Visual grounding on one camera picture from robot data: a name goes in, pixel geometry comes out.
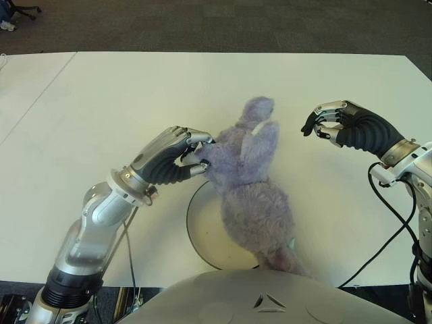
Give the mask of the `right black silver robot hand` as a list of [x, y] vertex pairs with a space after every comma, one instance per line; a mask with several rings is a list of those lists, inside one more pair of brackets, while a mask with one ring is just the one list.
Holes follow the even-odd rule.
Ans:
[[304, 136], [313, 132], [338, 147], [350, 147], [382, 158], [404, 139], [386, 119], [351, 101], [318, 105], [300, 130]]

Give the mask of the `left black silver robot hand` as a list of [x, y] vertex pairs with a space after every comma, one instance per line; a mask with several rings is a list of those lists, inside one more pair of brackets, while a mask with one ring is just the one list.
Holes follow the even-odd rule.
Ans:
[[175, 184], [206, 172], [210, 163], [205, 159], [176, 164], [185, 159], [199, 144], [213, 144], [213, 137], [203, 131], [172, 126], [149, 142], [119, 173], [119, 178], [131, 189], [144, 192], [149, 185]]

